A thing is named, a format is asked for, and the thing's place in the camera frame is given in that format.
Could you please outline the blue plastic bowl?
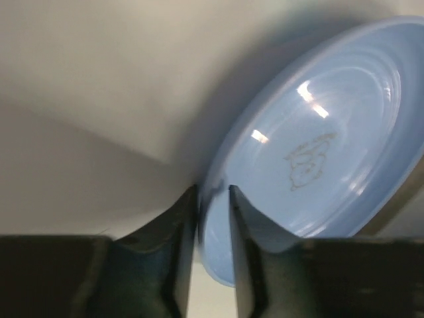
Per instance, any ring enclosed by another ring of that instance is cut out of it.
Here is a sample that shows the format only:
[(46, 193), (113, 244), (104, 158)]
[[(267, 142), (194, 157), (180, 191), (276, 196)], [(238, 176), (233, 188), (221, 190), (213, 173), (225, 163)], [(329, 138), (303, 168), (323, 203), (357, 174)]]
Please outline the blue plastic bowl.
[(423, 157), (423, 18), (354, 27), (290, 63), (240, 114), (200, 192), (207, 273), (233, 286), (229, 187), (301, 237), (358, 233)]

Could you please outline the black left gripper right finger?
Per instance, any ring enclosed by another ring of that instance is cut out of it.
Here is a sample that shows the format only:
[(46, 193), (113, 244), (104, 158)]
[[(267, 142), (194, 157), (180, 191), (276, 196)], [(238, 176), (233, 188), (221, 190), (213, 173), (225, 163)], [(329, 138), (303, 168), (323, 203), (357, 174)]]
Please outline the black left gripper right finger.
[(301, 238), (229, 188), (239, 317), (422, 317), (422, 238)]

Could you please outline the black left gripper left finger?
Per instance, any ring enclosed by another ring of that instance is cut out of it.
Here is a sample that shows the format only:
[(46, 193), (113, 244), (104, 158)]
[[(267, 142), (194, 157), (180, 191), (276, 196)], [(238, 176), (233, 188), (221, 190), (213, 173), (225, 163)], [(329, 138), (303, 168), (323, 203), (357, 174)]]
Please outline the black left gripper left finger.
[(189, 187), (129, 235), (3, 235), (2, 317), (185, 317), (198, 214)]

